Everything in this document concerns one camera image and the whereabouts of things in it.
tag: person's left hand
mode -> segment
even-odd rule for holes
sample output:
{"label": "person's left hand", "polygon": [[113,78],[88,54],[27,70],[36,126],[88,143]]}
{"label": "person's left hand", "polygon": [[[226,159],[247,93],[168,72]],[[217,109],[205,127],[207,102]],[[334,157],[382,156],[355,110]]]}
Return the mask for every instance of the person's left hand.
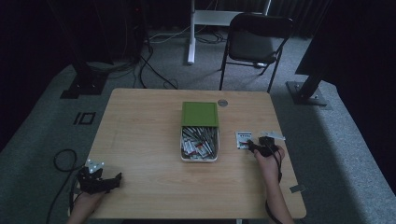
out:
{"label": "person's left hand", "polygon": [[68,224],[79,224],[84,223],[88,217],[93,213],[93,211],[99,207],[105,192],[89,194],[82,192],[75,201],[75,205],[68,219]]}

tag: gray carpet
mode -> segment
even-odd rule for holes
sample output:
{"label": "gray carpet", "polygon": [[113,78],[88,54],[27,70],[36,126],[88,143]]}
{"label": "gray carpet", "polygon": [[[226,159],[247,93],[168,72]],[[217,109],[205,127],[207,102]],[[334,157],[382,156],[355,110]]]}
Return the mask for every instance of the gray carpet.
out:
{"label": "gray carpet", "polygon": [[[175,84],[176,80],[179,89],[217,90],[224,43],[198,42],[194,65],[186,65],[187,44],[185,38],[152,44],[154,54],[149,63],[163,77]],[[297,179],[307,187],[303,192],[307,216],[296,223],[394,223],[395,195],[336,88],[325,82],[319,85],[329,103],[327,107],[295,105],[290,97],[285,82],[305,81],[306,76],[296,76],[294,72],[308,45],[309,40],[299,38],[287,43],[271,90]],[[142,55],[145,58],[149,55],[147,48]],[[54,168],[54,155],[61,149],[73,148],[78,154],[77,164],[87,159],[112,90],[142,88],[138,68],[137,65],[135,70],[111,74],[101,95],[81,95],[76,100],[59,98],[76,74],[72,66],[52,80],[0,154],[0,223],[45,223],[50,204],[67,177],[67,173]],[[258,77],[255,68],[230,65],[223,89],[266,91],[271,72],[272,66],[264,76]],[[144,70],[142,79],[151,89],[171,88],[149,68]],[[78,113],[93,112],[91,125],[75,124]],[[54,205],[50,223],[65,223],[70,184],[69,181]],[[93,219],[89,223],[121,223],[121,220]],[[250,223],[266,221],[250,220]]]}

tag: chair backrest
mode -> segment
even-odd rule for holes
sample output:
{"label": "chair backrest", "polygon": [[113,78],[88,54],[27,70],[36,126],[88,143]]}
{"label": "chair backrest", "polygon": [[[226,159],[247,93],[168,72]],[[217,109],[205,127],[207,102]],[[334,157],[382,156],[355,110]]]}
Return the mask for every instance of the chair backrest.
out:
{"label": "chair backrest", "polygon": [[236,15],[230,23],[230,33],[243,30],[254,35],[288,39],[293,31],[293,21],[284,17],[244,12]]}

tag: black stand base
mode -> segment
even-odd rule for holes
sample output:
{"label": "black stand base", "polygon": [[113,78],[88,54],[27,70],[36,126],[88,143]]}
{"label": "black stand base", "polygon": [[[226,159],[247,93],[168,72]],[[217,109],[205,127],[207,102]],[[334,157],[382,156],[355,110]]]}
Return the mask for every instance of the black stand base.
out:
{"label": "black stand base", "polygon": [[101,73],[96,75],[95,79],[89,84],[81,85],[78,75],[73,80],[69,90],[64,91],[61,99],[77,99],[80,95],[100,95],[105,87],[108,74]]}
{"label": "black stand base", "polygon": [[329,107],[329,104],[327,101],[323,98],[321,92],[319,89],[316,89],[314,94],[312,94],[311,97],[309,98],[304,98],[301,97],[300,95],[300,89],[304,85],[303,82],[295,82],[295,81],[288,81],[286,82],[286,85],[289,88],[291,97],[293,98],[293,101],[297,105],[320,105],[323,107]]}

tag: green box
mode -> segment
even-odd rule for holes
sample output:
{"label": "green box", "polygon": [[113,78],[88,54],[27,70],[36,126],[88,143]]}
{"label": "green box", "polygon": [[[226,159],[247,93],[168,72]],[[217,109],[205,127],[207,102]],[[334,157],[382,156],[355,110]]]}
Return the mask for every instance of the green box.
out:
{"label": "green box", "polygon": [[183,102],[180,132],[181,159],[214,162],[219,152],[219,117],[216,103]]}

